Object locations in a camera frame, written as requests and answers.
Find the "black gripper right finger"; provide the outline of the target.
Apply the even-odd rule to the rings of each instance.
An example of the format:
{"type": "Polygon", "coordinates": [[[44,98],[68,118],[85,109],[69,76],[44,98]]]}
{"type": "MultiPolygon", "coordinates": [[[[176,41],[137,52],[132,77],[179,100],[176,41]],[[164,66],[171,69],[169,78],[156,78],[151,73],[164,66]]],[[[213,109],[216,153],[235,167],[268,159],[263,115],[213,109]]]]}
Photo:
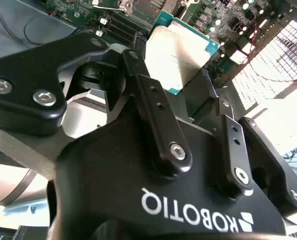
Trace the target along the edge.
{"type": "Polygon", "coordinates": [[[283,216],[297,214],[297,175],[249,117],[234,119],[232,106],[219,97],[208,70],[200,69],[205,104],[202,123],[213,131],[221,150],[219,185],[233,199],[259,187],[283,216]]]}

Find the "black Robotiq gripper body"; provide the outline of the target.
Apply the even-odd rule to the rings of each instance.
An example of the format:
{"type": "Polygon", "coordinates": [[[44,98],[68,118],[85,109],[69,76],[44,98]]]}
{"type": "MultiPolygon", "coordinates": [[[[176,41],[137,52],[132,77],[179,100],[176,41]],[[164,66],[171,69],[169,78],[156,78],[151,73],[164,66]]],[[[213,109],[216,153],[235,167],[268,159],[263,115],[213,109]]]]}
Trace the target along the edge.
{"type": "Polygon", "coordinates": [[[187,172],[167,178],[143,151],[122,155],[122,138],[142,140],[129,114],[69,143],[56,163],[52,240],[276,240],[286,236],[262,190],[234,199],[219,185],[214,133],[177,120],[192,154],[187,172]]]}

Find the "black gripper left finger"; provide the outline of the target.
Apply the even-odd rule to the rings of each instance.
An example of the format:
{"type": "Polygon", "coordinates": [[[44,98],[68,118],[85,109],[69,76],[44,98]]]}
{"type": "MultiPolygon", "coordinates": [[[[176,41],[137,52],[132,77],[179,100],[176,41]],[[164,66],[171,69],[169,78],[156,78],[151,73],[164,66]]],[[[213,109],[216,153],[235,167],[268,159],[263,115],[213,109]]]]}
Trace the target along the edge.
{"type": "Polygon", "coordinates": [[[98,73],[92,79],[105,92],[107,118],[117,123],[124,115],[135,119],[141,140],[131,129],[121,139],[126,159],[142,150],[152,167],[166,178],[188,172],[192,152],[171,110],[165,92],[150,77],[143,57],[132,49],[118,53],[90,33],[71,35],[0,58],[0,128],[33,136],[53,135],[67,110],[59,76],[75,77],[82,69],[98,73]]]}

